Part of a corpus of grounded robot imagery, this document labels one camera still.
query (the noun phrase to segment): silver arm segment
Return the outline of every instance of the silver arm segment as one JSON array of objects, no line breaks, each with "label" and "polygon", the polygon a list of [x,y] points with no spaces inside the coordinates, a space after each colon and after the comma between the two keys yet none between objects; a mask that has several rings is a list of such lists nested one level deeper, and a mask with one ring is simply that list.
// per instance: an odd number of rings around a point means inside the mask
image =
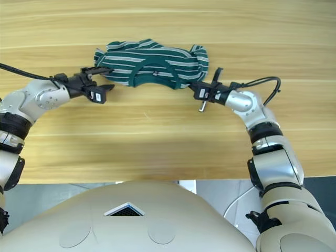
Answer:
[{"label": "silver arm segment", "polygon": [[336,251],[335,229],[313,195],[302,187],[302,166],[260,96],[233,90],[225,106],[241,117],[252,141],[254,156],[248,167],[253,184],[261,191],[264,210],[247,215],[261,233],[257,251]]},{"label": "silver arm segment", "polygon": [[45,112],[68,102],[67,88],[50,80],[32,80],[26,88],[7,95],[0,106],[0,113],[11,113],[27,119],[32,125]]},{"label": "silver arm segment", "polygon": [[[0,143],[2,144],[0,152],[1,188],[6,190],[14,187],[17,183],[17,181],[9,180],[15,169],[18,169],[18,166],[21,167],[20,163],[24,164],[24,160],[18,154],[25,144],[24,138],[29,128],[45,112],[55,109],[70,100],[66,87],[60,83],[57,85],[58,87],[49,80],[33,80],[26,88],[12,92],[2,100],[0,105],[2,120],[12,120],[13,125],[6,125],[0,131]],[[27,121],[26,123],[29,124],[29,127],[25,128],[27,132],[21,132],[22,129],[17,129],[20,125],[15,125],[16,120],[20,122]]]}]

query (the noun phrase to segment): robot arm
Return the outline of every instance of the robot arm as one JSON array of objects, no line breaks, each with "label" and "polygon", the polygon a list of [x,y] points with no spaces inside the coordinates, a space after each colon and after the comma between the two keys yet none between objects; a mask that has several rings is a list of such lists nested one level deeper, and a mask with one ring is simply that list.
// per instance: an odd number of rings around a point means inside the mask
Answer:
[{"label": "robot arm", "polygon": [[313,195],[302,187],[302,166],[273,113],[257,93],[217,82],[220,71],[211,85],[198,82],[190,88],[195,99],[231,108],[246,126],[254,155],[247,166],[264,210],[246,215],[260,231],[257,251],[336,251],[336,232]]},{"label": "robot arm", "polygon": [[[6,70],[27,75],[18,69],[1,65]],[[85,95],[90,101],[104,103],[106,92],[114,85],[97,87],[92,75],[106,74],[107,68],[82,68],[80,73],[67,77],[64,73],[53,78],[31,81],[24,89],[7,95],[0,105],[0,232],[8,223],[4,211],[4,191],[18,183],[25,160],[19,156],[30,127],[48,110],[55,109],[71,98]]]}]

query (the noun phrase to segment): white cable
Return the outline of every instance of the white cable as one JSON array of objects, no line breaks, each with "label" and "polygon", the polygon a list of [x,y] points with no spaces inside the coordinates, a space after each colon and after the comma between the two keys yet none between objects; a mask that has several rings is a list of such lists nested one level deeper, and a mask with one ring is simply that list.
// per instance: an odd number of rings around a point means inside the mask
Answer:
[{"label": "white cable", "polygon": [[250,189],[248,189],[246,192],[244,192],[241,196],[237,197],[234,201],[231,202],[231,204],[227,207],[227,209],[225,210],[223,217],[225,218],[227,213],[229,212],[229,210],[231,209],[231,207],[238,201],[240,200],[242,197],[244,197],[246,194],[248,194],[250,191],[252,191],[254,188],[254,186],[252,186]]},{"label": "white cable", "polygon": [[77,186],[77,187],[84,188],[84,189],[87,189],[87,190],[90,190],[90,189],[91,189],[91,188],[88,188],[88,187],[86,187],[86,186],[78,185],[78,184],[69,184],[69,185]]}]

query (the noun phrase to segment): black cable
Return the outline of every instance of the black cable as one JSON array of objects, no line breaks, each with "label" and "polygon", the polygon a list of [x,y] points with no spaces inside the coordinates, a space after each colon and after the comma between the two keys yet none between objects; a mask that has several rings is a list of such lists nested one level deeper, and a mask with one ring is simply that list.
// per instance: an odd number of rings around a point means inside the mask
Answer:
[{"label": "black cable", "polygon": [[264,77],[264,78],[260,78],[260,79],[257,79],[257,80],[253,80],[253,81],[250,81],[248,83],[241,83],[239,85],[239,88],[249,88],[249,87],[253,87],[253,86],[256,86],[256,85],[259,85],[259,84],[262,84],[262,83],[265,83],[265,82],[273,81],[273,80],[276,80],[277,84],[276,84],[273,92],[264,101],[264,106],[266,106],[273,99],[273,97],[281,91],[280,90],[281,79],[279,77],[270,76],[270,77]]},{"label": "black cable", "polygon": [[13,72],[13,73],[18,74],[18,75],[28,77],[28,78],[33,78],[33,79],[38,79],[38,80],[50,80],[49,77],[44,77],[44,76],[41,76],[41,75],[35,75],[35,74],[30,73],[30,72],[25,72],[25,71],[22,71],[20,69],[15,68],[15,67],[11,67],[11,66],[8,66],[8,65],[5,65],[5,64],[2,64],[2,63],[0,63],[0,68],[4,69],[6,71],[9,71],[9,72]]}]

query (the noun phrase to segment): floor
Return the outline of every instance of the floor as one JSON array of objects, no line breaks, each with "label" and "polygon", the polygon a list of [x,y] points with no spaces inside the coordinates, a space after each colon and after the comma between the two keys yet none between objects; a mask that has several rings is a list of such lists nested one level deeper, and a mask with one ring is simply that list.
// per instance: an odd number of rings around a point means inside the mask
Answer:
[{"label": "floor", "polygon": [[[6,210],[10,213],[5,234],[45,210],[86,190],[122,182],[86,184],[17,185],[6,192]],[[240,195],[252,187],[250,180],[178,181],[187,190],[196,193],[212,205],[221,215]],[[304,186],[315,196],[326,216],[336,228],[336,176],[307,178]],[[261,212],[258,191],[253,188],[241,197],[227,212],[226,218],[254,245],[259,236],[256,226],[245,217],[250,211]]]}]

